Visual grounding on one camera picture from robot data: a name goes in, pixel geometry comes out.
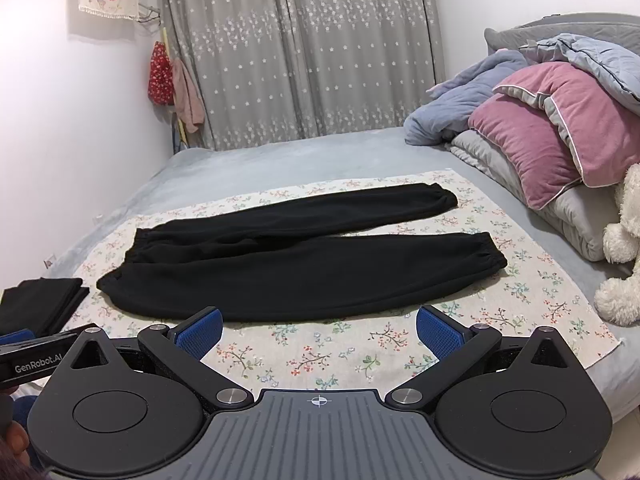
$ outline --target black pants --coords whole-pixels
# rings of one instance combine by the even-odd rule
[[[457,205],[438,184],[290,200],[138,229],[124,263],[97,286],[118,308],[185,319],[295,321],[368,314],[452,294],[507,261],[488,233],[349,231],[434,216]]]

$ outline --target red patterned garment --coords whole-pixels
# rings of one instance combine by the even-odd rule
[[[149,99],[157,105],[174,104],[171,62],[166,53],[164,43],[160,41],[156,41],[154,51],[151,54],[148,94]]]

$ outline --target white plush toy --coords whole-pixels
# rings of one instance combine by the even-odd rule
[[[616,203],[620,223],[604,229],[604,254],[612,263],[636,262],[626,280],[603,282],[594,302],[602,319],[626,326],[640,320],[640,164],[629,168],[625,181],[618,184]]]

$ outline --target pink pillow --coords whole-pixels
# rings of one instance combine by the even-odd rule
[[[640,162],[640,117],[612,99],[596,78],[569,63],[523,68],[494,91],[545,111],[588,187],[616,184]]]
[[[494,95],[471,114],[469,127],[498,146],[513,164],[532,209],[542,209],[580,181],[569,149],[540,110]]]

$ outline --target headboard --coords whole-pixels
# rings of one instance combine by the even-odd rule
[[[606,12],[554,14],[500,32],[486,28],[484,39],[489,47],[489,54],[492,54],[499,48],[517,50],[528,40],[546,40],[561,32],[581,34],[596,40],[617,43],[640,56],[640,16],[631,14]]]

